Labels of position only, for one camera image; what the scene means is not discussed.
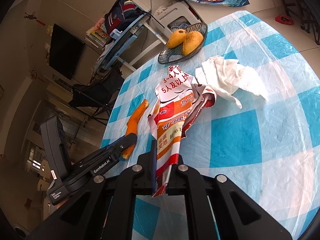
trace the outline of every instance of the black camping chair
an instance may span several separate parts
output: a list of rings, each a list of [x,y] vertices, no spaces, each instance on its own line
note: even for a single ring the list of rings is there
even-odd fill
[[[108,124],[109,119],[97,117],[99,114],[106,112],[110,117],[115,101],[110,102],[112,95],[121,88],[124,79],[114,69],[98,83],[90,86],[75,84],[72,86],[72,100],[69,106],[75,108],[81,113],[87,115],[104,125]],[[96,107],[97,110],[89,115],[78,107]]]

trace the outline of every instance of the television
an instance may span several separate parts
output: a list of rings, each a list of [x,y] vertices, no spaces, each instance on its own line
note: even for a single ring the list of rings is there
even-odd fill
[[[72,79],[84,47],[84,42],[54,24],[51,37],[49,66]]]

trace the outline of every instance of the blue checkered tablecloth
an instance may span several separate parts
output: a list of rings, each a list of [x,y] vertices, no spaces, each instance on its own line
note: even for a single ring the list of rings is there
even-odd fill
[[[269,93],[262,97],[237,90],[239,109],[217,99],[205,108],[181,141],[184,163],[201,174],[227,175],[297,239],[320,206],[320,81],[302,55],[276,30],[247,11],[211,24],[204,47],[179,64],[195,75],[209,57],[236,58],[255,68]],[[123,136],[126,123],[146,98],[132,157],[108,172],[119,174],[148,152],[152,136],[147,115],[156,102],[155,87],[167,74],[157,56],[124,82],[107,125],[102,147]],[[182,196],[138,196],[132,239],[187,239]]]

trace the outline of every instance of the metal screw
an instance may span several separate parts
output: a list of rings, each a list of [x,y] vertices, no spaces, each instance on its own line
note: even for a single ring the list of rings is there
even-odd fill
[[[141,171],[142,170],[142,166],[139,164],[136,164],[134,166],[132,166],[132,170],[133,171]]]
[[[101,176],[101,175],[97,175],[97,176],[95,176],[95,177],[93,178],[93,181],[94,181],[95,183],[103,182],[103,181],[104,181],[104,177]]]
[[[222,175],[222,174],[220,174],[220,175],[217,176],[217,181],[219,181],[221,183],[224,183],[224,182],[227,181],[227,177]]]
[[[181,164],[181,165],[179,165],[178,169],[179,169],[179,171],[187,171],[188,170],[188,166],[184,165],[184,164]]]

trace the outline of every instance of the crumpled white cloth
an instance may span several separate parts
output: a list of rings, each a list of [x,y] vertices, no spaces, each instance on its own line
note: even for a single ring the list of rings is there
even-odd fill
[[[266,101],[268,94],[261,78],[252,67],[238,64],[237,59],[224,59],[222,56],[210,57],[196,68],[199,84],[209,85],[217,95],[233,101],[241,109],[241,102],[232,96],[238,88],[262,96]]]

